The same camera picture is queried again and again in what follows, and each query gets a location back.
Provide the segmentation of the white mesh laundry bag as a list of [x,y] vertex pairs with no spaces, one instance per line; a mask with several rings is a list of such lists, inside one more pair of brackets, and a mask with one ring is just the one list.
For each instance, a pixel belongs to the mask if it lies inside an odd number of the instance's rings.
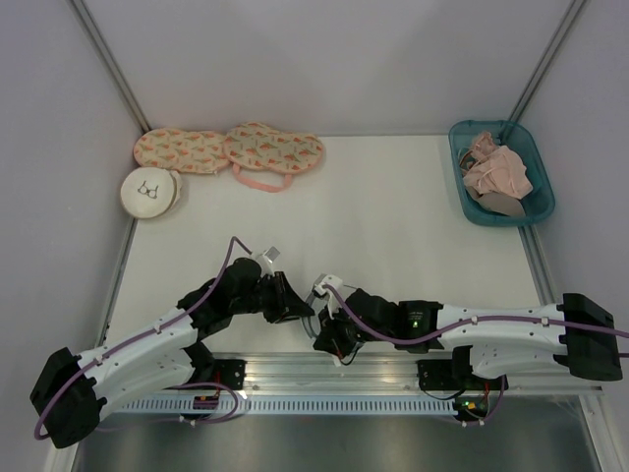
[[327,298],[325,296],[318,296],[313,291],[307,297],[306,302],[312,309],[313,314],[303,318],[302,325],[309,339],[315,340],[321,331],[319,316],[327,309]]

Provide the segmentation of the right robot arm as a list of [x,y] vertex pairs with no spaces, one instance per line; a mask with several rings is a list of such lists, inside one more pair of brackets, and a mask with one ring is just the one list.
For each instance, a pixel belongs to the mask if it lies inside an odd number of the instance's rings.
[[558,304],[481,310],[434,301],[391,302],[357,289],[342,297],[328,284],[307,299],[318,317],[314,349],[344,359],[369,342],[415,354],[451,355],[448,375],[461,387],[561,366],[592,382],[623,378],[612,315],[590,298],[566,293]]

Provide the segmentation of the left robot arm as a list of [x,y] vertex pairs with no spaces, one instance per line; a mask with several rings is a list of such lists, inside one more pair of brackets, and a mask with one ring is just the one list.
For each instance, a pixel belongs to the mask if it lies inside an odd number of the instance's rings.
[[78,354],[67,347],[50,354],[29,395],[39,416],[34,436],[66,448],[146,394],[185,384],[206,388],[214,357],[203,342],[237,315],[261,314],[282,324],[313,313],[283,272],[239,258],[139,332]]

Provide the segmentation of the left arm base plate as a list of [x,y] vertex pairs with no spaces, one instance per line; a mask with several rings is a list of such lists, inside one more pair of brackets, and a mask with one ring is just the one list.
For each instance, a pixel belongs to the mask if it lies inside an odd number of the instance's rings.
[[247,362],[242,359],[215,359],[212,367],[191,383],[218,383],[237,391],[242,390]]

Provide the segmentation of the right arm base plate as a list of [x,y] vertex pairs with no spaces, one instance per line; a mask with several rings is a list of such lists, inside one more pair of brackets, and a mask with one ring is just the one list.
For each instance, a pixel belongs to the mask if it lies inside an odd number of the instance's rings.
[[437,391],[481,391],[488,388],[498,391],[502,387],[500,378],[485,379],[452,360],[426,359],[417,362],[419,387],[428,392]]

